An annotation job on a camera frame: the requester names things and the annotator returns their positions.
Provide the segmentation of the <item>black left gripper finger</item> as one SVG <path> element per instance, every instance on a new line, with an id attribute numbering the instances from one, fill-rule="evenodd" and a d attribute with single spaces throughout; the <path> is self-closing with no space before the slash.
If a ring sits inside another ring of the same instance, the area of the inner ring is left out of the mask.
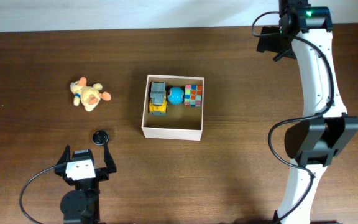
<path id="1" fill-rule="evenodd" d="M 70 161 L 70 146 L 66 145 L 63 154 L 59 158 L 57 165 L 64 164 Z"/>
<path id="2" fill-rule="evenodd" d="M 104 147 L 104 163 L 106 165 L 106 168 L 109 173 L 116 173 L 117 167 L 114 162 L 114 159 L 112 158 L 111 153 L 109 152 L 108 143 L 104 142 L 103 147 Z"/>

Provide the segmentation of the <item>yellow grey toy truck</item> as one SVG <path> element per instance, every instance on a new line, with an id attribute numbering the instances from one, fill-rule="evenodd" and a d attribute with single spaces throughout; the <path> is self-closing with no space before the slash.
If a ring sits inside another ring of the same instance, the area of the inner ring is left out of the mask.
<path id="1" fill-rule="evenodd" d="M 167 113 L 167 92 L 165 82 L 152 82 L 150 89 L 149 114 L 164 116 Z"/>

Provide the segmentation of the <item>blue toy ball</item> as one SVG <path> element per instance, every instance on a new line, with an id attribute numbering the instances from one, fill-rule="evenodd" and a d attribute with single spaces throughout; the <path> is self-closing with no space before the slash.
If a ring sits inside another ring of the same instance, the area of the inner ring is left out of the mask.
<path id="1" fill-rule="evenodd" d="M 184 102 L 185 92 L 180 87 L 172 87 L 168 91 L 168 101 L 173 105 L 180 105 Z"/>

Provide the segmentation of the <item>colourful puzzle cube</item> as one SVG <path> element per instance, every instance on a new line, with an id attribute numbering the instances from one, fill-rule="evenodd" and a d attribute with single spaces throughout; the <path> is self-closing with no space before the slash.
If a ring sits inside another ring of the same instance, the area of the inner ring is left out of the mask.
<path id="1" fill-rule="evenodd" d="M 185 107 L 200 107 L 203 98 L 202 85 L 185 85 Z"/>

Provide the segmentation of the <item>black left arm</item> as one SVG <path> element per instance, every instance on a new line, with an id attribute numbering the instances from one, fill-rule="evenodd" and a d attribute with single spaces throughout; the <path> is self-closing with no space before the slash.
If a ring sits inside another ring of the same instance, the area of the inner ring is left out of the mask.
<path id="1" fill-rule="evenodd" d="M 95 168 L 90 149 L 70 152 L 67 146 L 57 162 L 54 173 L 75 189 L 66 193 L 60 202 L 64 223 L 99 223 L 99 183 L 109 180 L 117 172 L 106 141 L 97 141 L 103 147 L 105 166 Z"/>

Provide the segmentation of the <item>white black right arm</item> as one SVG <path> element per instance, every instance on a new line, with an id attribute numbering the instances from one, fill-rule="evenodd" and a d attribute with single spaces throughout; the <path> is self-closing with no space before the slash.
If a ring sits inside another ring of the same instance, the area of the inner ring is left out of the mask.
<path id="1" fill-rule="evenodd" d="M 333 63 L 333 22 L 326 6 L 313 7 L 308 0 L 279 0 L 278 26 L 263 27 L 257 51 L 275 52 L 297 60 L 303 90 L 303 116 L 271 127 L 268 137 L 284 124 L 284 145 L 289 160 L 273 153 L 289 166 L 284 198 L 274 212 L 273 223 L 310 223 L 316 190 L 332 160 L 340 155 L 358 131 L 358 117 L 349 116 Z"/>

